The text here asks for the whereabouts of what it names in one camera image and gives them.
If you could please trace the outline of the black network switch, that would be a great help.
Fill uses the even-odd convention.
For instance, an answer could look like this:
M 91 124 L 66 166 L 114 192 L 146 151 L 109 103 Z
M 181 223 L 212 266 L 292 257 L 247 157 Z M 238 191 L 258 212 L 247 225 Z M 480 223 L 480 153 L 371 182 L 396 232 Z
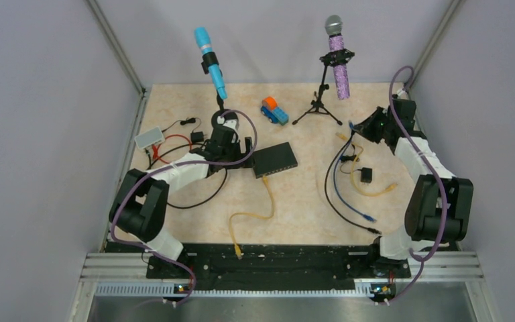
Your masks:
M 298 161 L 289 142 L 257 150 L 252 157 L 252 169 L 256 179 L 298 166 Z

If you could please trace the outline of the black switch power adapter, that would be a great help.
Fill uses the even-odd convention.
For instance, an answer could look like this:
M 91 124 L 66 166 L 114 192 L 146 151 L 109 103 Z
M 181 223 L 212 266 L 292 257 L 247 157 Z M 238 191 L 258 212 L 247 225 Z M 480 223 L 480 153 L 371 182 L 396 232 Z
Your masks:
M 359 156 L 357 154 L 344 155 L 344 156 L 341 156 L 339 158 L 339 160 L 341 162 L 341 165 L 344 165 L 344 163 L 346 163 L 346 162 L 358 162 L 359 161 Z M 356 169 L 355 166 L 352 166 L 352 170 L 350 170 L 348 172 L 345 172 L 344 170 L 341 170 L 341 172 L 344 173 L 344 174 L 353 174 L 355 171 L 359 171 L 360 172 L 360 182 L 361 183 L 369 184 L 369 183 L 372 182 L 372 180 L 373 180 L 373 170 L 372 170 L 372 168 L 362 167 L 362 168 Z

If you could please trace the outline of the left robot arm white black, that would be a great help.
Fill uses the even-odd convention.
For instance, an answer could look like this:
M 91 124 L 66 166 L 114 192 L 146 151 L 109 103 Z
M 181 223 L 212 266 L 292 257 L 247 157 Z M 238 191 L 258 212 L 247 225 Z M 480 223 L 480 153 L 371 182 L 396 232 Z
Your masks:
M 245 139 L 241 151 L 237 110 L 216 112 L 213 131 L 203 146 L 191 150 L 169 165 L 151 169 L 132 169 L 124 177 L 109 214 L 110 234 L 117 241 L 120 229 L 136 238 L 133 245 L 164 257 L 163 269 L 172 277 L 184 275 L 188 259 L 183 244 L 164 227 L 168 197 L 189 184 L 210 177 L 222 169 L 249 167 L 257 138 Z

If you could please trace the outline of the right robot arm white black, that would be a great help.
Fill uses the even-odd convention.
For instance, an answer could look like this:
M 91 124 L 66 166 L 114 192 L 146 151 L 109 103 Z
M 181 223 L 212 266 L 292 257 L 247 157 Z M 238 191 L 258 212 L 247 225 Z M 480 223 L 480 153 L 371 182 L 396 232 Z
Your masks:
M 385 142 L 414 182 L 404 224 L 377 237 L 372 246 L 378 251 L 366 258 L 367 269 L 374 276 L 403 269 L 409 251 L 433 246 L 440 230 L 442 243 L 462 241 L 467 235 L 474 192 L 473 183 L 445 168 L 425 134 L 415 128 L 415 101 L 393 95 L 392 102 L 386 109 L 377 107 L 352 127 L 354 133 L 370 142 Z

